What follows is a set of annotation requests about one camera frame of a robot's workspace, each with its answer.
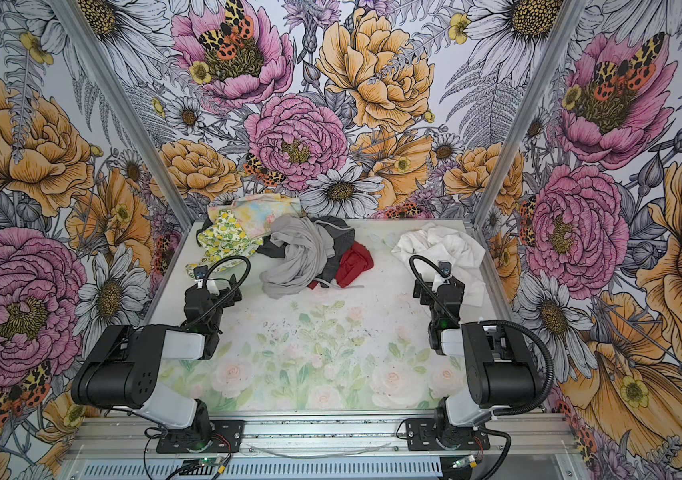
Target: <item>table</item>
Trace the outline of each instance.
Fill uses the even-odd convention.
[[[243,300],[223,311],[213,359],[165,361],[160,379],[212,412],[426,409],[465,386],[463,361],[429,349],[429,310],[413,299],[413,275],[391,254],[402,233],[427,222],[347,221],[375,264],[352,284],[364,287],[318,286],[272,300],[259,274],[282,260],[255,254]],[[465,231],[461,220],[434,223]],[[193,284],[184,266],[202,253],[190,234],[150,323],[181,324],[183,292]],[[240,264],[214,276],[243,270]],[[487,292],[482,306],[461,307],[461,319],[480,317],[500,318]]]

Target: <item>butterfly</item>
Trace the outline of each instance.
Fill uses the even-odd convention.
[[[237,50],[253,38],[253,17],[245,14],[242,0],[227,0],[224,5],[224,23],[219,30],[208,30],[197,38],[210,56],[221,60],[234,60]]]
[[[10,415],[20,417],[25,408],[35,408],[42,403],[51,389],[50,362],[43,362],[8,392],[0,392],[0,429]]]
[[[661,53],[663,40],[666,33],[658,32],[647,42],[642,44],[640,50],[630,60],[624,60],[616,65],[613,62],[599,62],[594,66],[594,98],[598,101],[606,101],[618,91],[619,94],[628,88],[636,91],[642,88],[656,72],[653,63]]]
[[[264,167],[261,160],[253,154],[247,154],[243,171],[247,175],[255,175],[267,187],[277,187],[287,179],[284,174]]]
[[[535,214],[535,198],[525,200],[520,204],[520,242],[535,248],[535,231],[533,230],[533,214]]]

